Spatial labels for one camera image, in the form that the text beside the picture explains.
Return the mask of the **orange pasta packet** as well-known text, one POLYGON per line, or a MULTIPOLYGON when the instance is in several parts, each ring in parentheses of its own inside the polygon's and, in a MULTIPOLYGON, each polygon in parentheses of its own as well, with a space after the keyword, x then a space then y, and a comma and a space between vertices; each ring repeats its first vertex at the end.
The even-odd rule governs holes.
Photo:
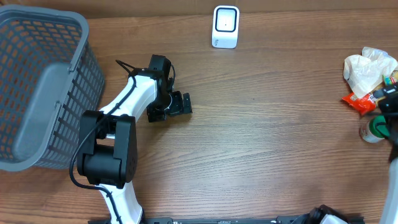
POLYGON ((357 97, 354 93, 350 93, 342 97, 342 100, 354 108, 361 116, 377 108, 376 98, 371 93, 368 93, 362 98, 357 97))

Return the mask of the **white brown cookie bag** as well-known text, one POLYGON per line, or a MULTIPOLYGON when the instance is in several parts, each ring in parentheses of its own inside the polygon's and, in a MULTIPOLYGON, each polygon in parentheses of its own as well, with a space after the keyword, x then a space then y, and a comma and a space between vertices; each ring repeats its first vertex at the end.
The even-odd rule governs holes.
POLYGON ((397 60, 387 52, 363 47, 361 55, 345 58, 343 78, 352 92, 363 98, 380 85, 397 68, 397 60))

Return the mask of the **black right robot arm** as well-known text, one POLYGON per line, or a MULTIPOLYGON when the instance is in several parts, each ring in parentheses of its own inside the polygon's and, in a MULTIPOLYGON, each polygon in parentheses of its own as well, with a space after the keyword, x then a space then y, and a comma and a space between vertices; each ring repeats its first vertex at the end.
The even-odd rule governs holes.
MULTIPOLYGON (((379 100, 380 112, 375 113, 370 129, 377 131, 383 139, 392 143, 389 166, 389 185, 380 224, 397 223, 397 84, 387 85, 374 92, 379 100)), ((364 223, 362 218, 347 218, 336 210, 321 205, 292 220, 291 223, 355 224, 364 223)))

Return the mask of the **green capped bottle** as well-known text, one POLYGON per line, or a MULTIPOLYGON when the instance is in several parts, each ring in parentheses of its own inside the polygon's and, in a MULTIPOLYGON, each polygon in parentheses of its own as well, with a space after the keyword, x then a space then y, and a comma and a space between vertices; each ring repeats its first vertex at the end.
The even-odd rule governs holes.
POLYGON ((361 138, 369 143, 378 143, 390 136, 386 119, 383 116, 376 116, 362 125, 359 129, 361 138))

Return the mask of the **green candy bag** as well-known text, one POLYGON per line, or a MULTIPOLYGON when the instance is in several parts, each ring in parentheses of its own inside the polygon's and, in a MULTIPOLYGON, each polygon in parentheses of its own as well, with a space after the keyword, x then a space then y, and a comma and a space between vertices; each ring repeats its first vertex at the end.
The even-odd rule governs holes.
POLYGON ((384 82, 385 86, 396 84, 397 76, 398 76, 397 70, 394 70, 389 76, 384 76, 383 82, 384 82))

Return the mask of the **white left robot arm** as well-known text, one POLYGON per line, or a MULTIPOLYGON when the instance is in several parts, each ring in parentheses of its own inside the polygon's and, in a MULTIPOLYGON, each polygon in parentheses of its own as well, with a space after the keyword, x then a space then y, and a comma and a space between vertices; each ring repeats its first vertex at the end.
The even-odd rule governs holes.
POLYGON ((137 168, 136 122, 192 113, 188 93, 174 90, 175 68, 163 55, 153 55, 147 68, 117 62, 128 72, 119 95, 99 111, 87 110, 80 120, 79 145, 70 161, 71 181, 99 190, 110 212, 107 223, 146 223, 132 183, 137 168))

